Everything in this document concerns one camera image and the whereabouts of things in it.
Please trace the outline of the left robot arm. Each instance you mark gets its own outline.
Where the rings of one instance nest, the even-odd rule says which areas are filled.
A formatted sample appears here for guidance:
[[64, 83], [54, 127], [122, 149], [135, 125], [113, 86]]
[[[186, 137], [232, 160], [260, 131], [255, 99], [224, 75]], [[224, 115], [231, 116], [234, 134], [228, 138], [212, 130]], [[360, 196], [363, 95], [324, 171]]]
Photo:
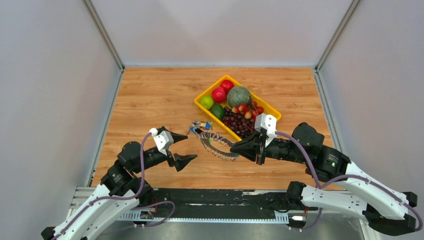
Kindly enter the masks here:
[[169, 147], [187, 138], [162, 126], [150, 129], [141, 142], [126, 143], [84, 203], [63, 223], [46, 227], [41, 232], [42, 238], [95, 240], [127, 211], [149, 206], [153, 193], [145, 180], [145, 170], [161, 163], [178, 172], [183, 170], [197, 155], [172, 154]]

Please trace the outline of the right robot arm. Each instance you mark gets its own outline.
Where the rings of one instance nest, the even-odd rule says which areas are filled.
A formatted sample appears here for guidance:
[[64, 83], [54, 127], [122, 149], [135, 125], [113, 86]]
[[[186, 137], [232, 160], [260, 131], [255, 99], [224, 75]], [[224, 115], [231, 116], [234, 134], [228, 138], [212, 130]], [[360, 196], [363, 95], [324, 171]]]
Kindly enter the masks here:
[[415, 209], [415, 193], [398, 192], [380, 183], [341, 151], [325, 145], [324, 136], [306, 122], [291, 135], [258, 127], [230, 151], [258, 165], [266, 158], [305, 164], [315, 186], [290, 182], [284, 198], [292, 209], [304, 206], [337, 211], [394, 237], [418, 232], [424, 226]]

